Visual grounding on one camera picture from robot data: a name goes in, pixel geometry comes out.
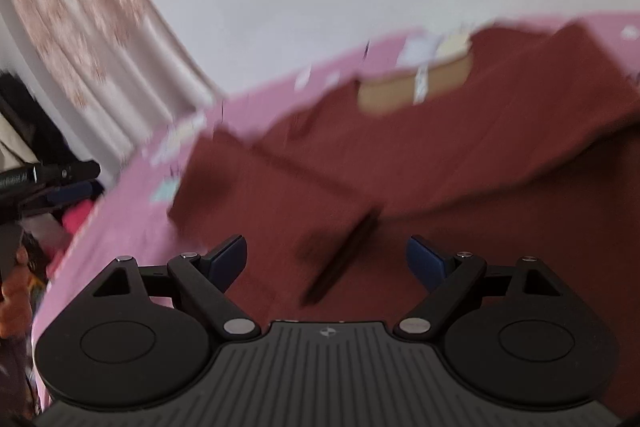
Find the person's left hand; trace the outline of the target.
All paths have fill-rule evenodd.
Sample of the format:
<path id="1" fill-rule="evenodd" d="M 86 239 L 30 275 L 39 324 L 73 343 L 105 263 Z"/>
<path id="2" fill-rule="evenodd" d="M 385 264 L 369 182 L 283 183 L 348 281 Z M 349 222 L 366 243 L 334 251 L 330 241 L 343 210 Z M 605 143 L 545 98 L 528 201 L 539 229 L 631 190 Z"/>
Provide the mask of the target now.
<path id="1" fill-rule="evenodd" d="M 25 335 L 32 324 L 30 271 L 24 247 L 16 251 L 16 265 L 1 286 L 0 334 L 3 339 Z"/>

